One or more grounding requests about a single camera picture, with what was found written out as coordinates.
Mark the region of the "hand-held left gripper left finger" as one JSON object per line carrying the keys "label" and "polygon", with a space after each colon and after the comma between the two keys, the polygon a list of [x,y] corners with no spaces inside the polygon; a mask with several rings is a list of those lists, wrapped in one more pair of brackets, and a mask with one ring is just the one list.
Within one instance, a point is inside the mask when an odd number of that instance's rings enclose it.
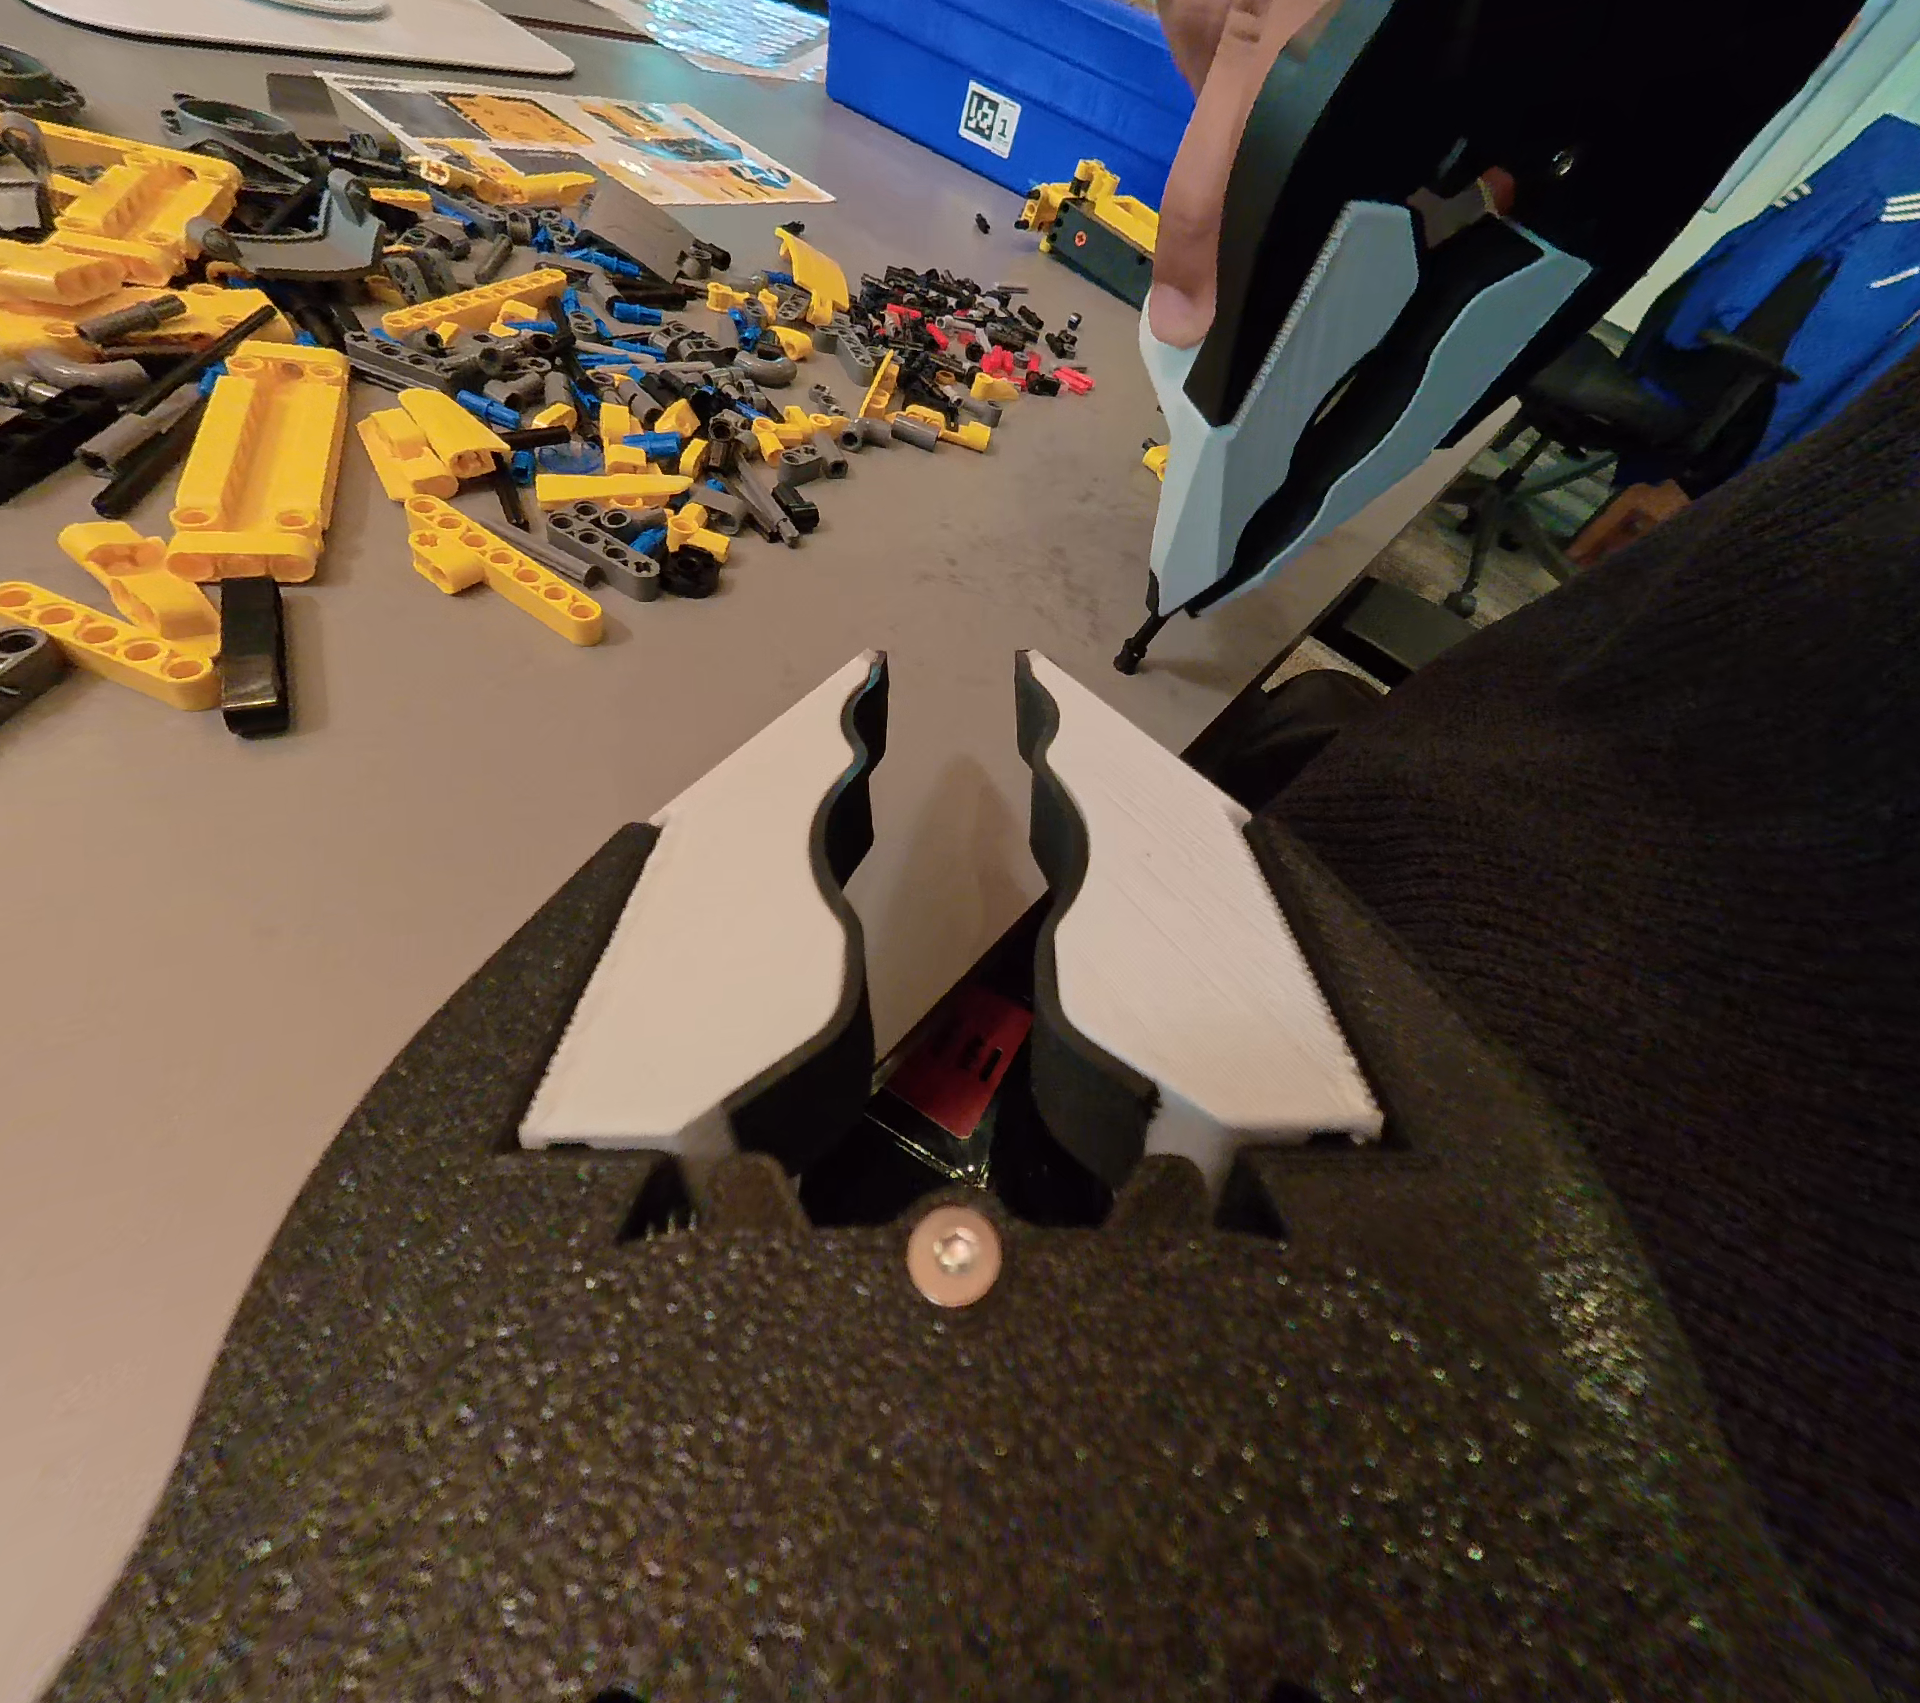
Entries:
{"label": "hand-held left gripper left finger", "polygon": [[886,653],[858,653],[649,819],[522,1147],[799,1173],[852,1129],[875,1041],[846,883],[873,841],[887,681]]}

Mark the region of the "person's black sweater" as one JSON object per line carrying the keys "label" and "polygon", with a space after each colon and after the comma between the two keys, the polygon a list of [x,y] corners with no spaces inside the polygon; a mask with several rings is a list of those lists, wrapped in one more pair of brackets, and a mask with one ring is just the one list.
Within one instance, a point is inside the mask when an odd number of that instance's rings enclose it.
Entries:
{"label": "person's black sweater", "polygon": [[1797,1579],[1916,1699],[1916,358],[1392,691],[1287,679],[1188,761],[1543,1079]]}

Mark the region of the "dark item with red label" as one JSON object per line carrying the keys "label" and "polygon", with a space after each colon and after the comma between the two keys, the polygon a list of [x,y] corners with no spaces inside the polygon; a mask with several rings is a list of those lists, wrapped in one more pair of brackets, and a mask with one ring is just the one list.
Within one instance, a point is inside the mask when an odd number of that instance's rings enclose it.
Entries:
{"label": "dark item with red label", "polygon": [[963,981],[900,1043],[880,1093],[939,1135],[971,1139],[1032,1023],[1032,1009],[1017,997]]}

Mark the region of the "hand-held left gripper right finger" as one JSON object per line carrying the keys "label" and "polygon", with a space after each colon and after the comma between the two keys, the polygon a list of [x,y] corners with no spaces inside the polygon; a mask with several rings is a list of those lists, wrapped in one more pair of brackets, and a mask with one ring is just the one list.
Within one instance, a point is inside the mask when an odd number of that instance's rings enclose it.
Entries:
{"label": "hand-held left gripper right finger", "polygon": [[1219,1187],[1244,1147],[1374,1145],[1383,1113],[1248,839],[1249,811],[1039,651],[1014,663],[1048,887],[1029,1093],[1101,1185]]}

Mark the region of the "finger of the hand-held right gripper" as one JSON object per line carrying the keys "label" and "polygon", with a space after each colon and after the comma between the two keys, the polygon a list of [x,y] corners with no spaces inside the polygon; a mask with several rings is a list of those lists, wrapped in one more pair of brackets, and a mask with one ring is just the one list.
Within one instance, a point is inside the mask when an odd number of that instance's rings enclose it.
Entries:
{"label": "finger of the hand-held right gripper", "polygon": [[1235,418],[1208,430],[1195,607],[1249,589],[1471,426],[1587,274],[1499,218],[1422,254],[1409,216],[1339,216]]}
{"label": "finger of the hand-held right gripper", "polygon": [[1149,545],[1149,607],[1198,607],[1235,561],[1241,531],[1283,486],[1324,398],[1380,346],[1420,284],[1408,208],[1346,208],[1282,320],[1229,422],[1188,398],[1198,350],[1159,342],[1139,322],[1139,358],[1161,408],[1168,456]]}

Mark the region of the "plastic wrapped paper sheet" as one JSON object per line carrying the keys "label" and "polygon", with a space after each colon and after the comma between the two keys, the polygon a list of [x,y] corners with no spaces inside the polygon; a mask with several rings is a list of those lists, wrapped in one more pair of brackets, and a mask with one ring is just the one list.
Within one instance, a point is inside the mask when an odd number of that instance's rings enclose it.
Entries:
{"label": "plastic wrapped paper sheet", "polygon": [[583,2],[707,74],[785,84],[825,78],[827,20],[777,0]]}

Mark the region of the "blue plastic bin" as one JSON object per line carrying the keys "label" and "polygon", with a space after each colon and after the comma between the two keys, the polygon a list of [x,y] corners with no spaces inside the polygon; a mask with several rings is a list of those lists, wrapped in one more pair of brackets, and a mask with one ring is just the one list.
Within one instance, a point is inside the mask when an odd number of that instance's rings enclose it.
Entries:
{"label": "blue plastic bin", "polygon": [[1158,208],[1191,112],[1126,0],[827,0],[827,98],[1025,196],[1096,160]]}

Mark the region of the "pile of toy building pieces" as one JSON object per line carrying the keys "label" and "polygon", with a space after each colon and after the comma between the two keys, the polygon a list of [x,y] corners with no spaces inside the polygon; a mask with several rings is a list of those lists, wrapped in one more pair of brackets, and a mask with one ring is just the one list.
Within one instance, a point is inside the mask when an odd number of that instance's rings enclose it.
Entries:
{"label": "pile of toy building pieces", "polygon": [[795,218],[742,272],[607,180],[484,202],[323,74],[179,90],[157,142],[85,108],[4,48],[4,502],[85,476],[57,547],[107,601],[4,581],[4,717],[82,669],[284,733],[352,440],[416,575],[588,647],[600,591],[706,601],[735,539],[799,545],[855,454],[985,454],[1015,400],[1093,390],[1082,318],[1020,284],[853,278]]}

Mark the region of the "printed instruction sheet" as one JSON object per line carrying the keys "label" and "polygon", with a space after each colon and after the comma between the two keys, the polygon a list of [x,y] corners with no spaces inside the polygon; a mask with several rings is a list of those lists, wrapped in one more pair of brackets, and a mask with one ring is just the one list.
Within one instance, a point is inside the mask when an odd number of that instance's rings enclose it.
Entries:
{"label": "printed instruction sheet", "polygon": [[684,104],[323,74],[419,176],[502,206],[570,206],[613,182],[660,208],[812,206],[832,196]]}

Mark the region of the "partly built yellow toy model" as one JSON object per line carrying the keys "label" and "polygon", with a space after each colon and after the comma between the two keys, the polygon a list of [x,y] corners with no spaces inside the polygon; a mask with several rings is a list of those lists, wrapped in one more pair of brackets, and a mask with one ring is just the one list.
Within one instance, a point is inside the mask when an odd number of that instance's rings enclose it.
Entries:
{"label": "partly built yellow toy model", "polygon": [[1075,276],[1141,310],[1153,278],[1158,212],[1128,196],[1114,172],[1083,160],[1069,180],[1034,186],[1017,228]]}

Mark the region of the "blue jacket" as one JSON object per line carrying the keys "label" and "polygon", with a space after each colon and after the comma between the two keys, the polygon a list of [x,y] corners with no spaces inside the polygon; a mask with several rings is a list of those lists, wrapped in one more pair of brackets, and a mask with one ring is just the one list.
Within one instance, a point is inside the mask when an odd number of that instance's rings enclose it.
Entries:
{"label": "blue jacket", "polygon": [[1740,372],[1714,334],[1740,338],[1787,378],[1764,388],[1689,468],[1672,452],[1622,466],[1620,482],[1674,480],[1689,498],[1764,464],[1835,420],[1916,350],[1918,128],[1882,116],[1840,154],[1722,236],[1650,304],[1630,372],[1692,408],[1714,372]]}

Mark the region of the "black office chair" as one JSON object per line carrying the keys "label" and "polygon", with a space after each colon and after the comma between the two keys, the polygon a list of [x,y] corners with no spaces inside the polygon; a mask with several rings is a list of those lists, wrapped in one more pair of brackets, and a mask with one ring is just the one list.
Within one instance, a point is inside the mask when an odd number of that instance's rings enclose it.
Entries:
{"label": "black office chair", "polygon": [[1473,615],[1482,571],[1499,543],[1527,551],[1555,581],[1571,579],[1571,557],[1527,510],[1547,490],[1604,464],[1651,462],[1669,476],[1732,474],[1735,454],[1759,442],[1777,390],[1799,380],[1785,364],[1787,346],[1835,272],[1837,262],[1819,256],[1764,266],[1762,298],[1738,324],[1710,324],[1695,344],[1672,344],[1668,326],[1707,276],[1706,266],[1694,266],[1651,302],[1617,352],[1586,334],[1538,372],[1494,448],[1526,430],[1534,444],[1499,476],[1465,476],[1442,496],[1463,506],[1462,528],[1470,531],[1465,569],[1444,609]]}

